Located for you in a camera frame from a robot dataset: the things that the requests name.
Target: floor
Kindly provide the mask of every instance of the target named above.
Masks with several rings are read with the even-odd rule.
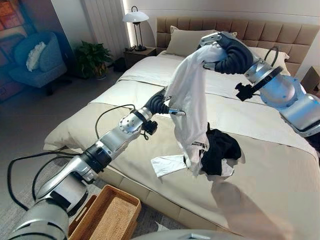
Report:
[[[121,73],[110,72],[105,80],[78,79],[71,84],[56,83],[52,96],[43,89],[27,88],[24,92],[0,103],[0,239],[4,239],[24,211],[10,198],[7,189],[7,167],[18,157],[42,152],[44,139],[59,123],[72,116],[88,102],[111,87]],[[39,168],[51,157],[17,162],[12,170],[12,188],[16,195],[31,206],[31,184]],[[98,193],[99,186],[91,185],[90,194]],[[159,212],[143,206],[134,236],[184,226]]]

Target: white cushion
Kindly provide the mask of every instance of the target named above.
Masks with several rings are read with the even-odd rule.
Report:
[[[43,41],[41,41],[39,44],[35,45],[35,47],[29,52],[25,64],[29,72],[32,72],[33,70],[39,68],[39,58],[45,47],[46,44]]]
[[[202,37],[218,32],[217,30],[180,30],[176,26],[170,26],[171,40],[166,49],[166,54],[174,54],[186,57],[197,50]]]
[[[266,48],[261,48],[261,47],[249,47],[250,50],[252,50],[258,57],[265,59],[265,56],[267,54],[267,52],[269,51],[269,49]],[[272,64],[274,58],[276,56],[276,51],[272,50],[269,54],[268,57],[266,58],[266,62],[268,64]],[[278,57],[273,65],[274,68],[281,66],[283,68],[281,74],[282,75],[287,75],[287,76],[291,76],[290,72],[287,69],[285,60],[289,59],[290,57],[288,56],[288,54],[286,54],[285,52],[279,51],[278,53]]]

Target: wicker basket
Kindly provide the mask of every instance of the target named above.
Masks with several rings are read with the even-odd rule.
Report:
[[[128,240],[137,226],[140,210],[138,198],[106,185],[69,239]]]

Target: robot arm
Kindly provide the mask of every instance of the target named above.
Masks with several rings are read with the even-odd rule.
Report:
[[[222,74],[244,74],[252,83],[236,85],[236,95],[241,101],[252,98],[260,91],[262,101],[279,111],[281,117],[303,138],[320,134],[320,100],[306,94],[299,81],[291,76],[281,75],[280,66],[271,67],[228,32],[216,32],[204,36],[199,48],[218,44],[227,57],[219,62],[205,62],[203,67]]]
[[[8,239],[67,239],[69,216],[77,212],[88,196],[82,181],[91,184],[96,180],[98,173],[139,137],[142,130],[152,135],[158,125],[151,121],[154,114],[185,115],[183,111],[164,105],[163,99],[161,92],[156,93],[144,107],[120,119],[118,126],[81,155],[73,157],[40,188],[35,205],[21,218]]]
[[[199,48],[210,44],[220,45],[227,57],[219,62],[204,62],[204,68],[219,73],[244,74],[252,83],[246,86],[240,83],[235,87],[241,101],[260,91],[264,103],[277,109],[296,133],[304,138],[319,138],[320,101],[316,96],[306,94],[299,81],[282,76],[281,67],[272,68],[227,32],[203,37]],[[118,126],[83,154],[75,156],[40,188],[35,206],[21,218],[9,239],[67,239],[68,215],[73,215],[88,195],[82,180],[90,184],[97,179],[98,173],[119,156],[142,129],[152,135],[157,129],[157,123],[151,121],[155,113],[185,115],[183,111],[165,106],[163,95],[157,93],[143,108],[120,119]]]

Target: tufted headboard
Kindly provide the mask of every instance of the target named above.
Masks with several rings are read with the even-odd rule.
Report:
[[[320,26],[276,21],[258,21],[215,17],[157,17],[156,51],[165,50],[170,42],[170,26],[181,30],[212,30],[237,32],[237,38],[249,47],[270,49],[278,46],[290,58],[286,67],[292,76],[301,63],[317,35]]]

